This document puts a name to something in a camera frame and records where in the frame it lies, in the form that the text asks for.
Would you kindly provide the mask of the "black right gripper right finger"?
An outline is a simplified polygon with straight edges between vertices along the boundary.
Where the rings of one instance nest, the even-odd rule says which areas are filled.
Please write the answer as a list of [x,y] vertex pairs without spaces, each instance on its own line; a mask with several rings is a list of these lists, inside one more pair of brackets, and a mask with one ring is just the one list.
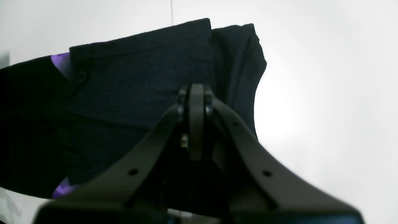
[[308,184],[278,162],[259,143],[241,117],[208,86],[190,86],[190,154],[213,155],[204,146],[216,128],[226,135],[223,163],[231,190],[233,218],[361,218],[354,207]]

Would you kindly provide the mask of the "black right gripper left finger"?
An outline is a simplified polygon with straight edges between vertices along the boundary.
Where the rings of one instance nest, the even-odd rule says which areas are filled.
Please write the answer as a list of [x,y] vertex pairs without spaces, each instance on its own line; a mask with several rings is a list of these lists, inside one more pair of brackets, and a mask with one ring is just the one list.
[[165,180],[204,161],[204,86],[184,86],[177,101],[128,154],[37,218],[169,218]]

